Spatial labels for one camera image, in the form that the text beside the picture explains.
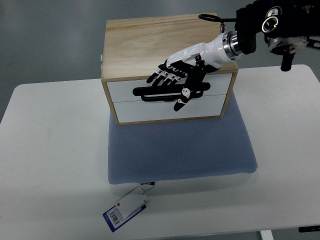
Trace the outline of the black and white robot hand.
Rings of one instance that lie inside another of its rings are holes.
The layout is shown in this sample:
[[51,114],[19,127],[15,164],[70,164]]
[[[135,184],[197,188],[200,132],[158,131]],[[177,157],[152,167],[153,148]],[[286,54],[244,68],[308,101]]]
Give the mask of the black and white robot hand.
[[238,36],[235,32],[224,32],[211,42],[197,43],[182,49],[160,64],[146,82],[153,87],[174,85],[185,79],[174,111],[179,111],[196,96],[206,74],[218,71],[224,64],[241,57]]

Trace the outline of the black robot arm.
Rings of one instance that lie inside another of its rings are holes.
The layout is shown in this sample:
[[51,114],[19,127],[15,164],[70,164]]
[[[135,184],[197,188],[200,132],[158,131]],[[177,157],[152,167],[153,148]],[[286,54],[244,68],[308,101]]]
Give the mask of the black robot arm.
[[296,52],[310,46],[310,37],[320,35],[318,0],[256,0],[236,11],[234,26],[240,51],[256,50],[256,35],[262,32],[268,51],[282,56],[280,69],[291,70]]

